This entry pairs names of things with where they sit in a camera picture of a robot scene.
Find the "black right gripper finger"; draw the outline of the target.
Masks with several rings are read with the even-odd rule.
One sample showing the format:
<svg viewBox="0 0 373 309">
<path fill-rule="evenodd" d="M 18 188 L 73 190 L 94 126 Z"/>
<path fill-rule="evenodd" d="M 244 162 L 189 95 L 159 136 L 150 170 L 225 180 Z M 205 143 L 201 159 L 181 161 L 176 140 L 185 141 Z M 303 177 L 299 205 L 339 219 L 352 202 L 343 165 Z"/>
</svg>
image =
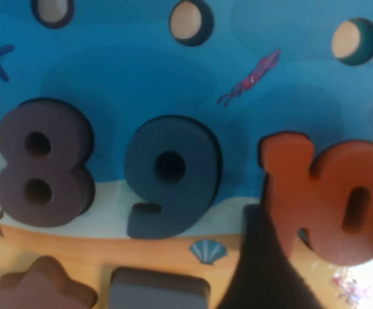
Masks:
<svg viewBox="0 0 373 309">
<path fill-rule="evenodd" d="M 219 308 L 323 308 L 284 254 L 273 222 L 257 204 L 244 208 L 244 239 Z"/>
</svg>

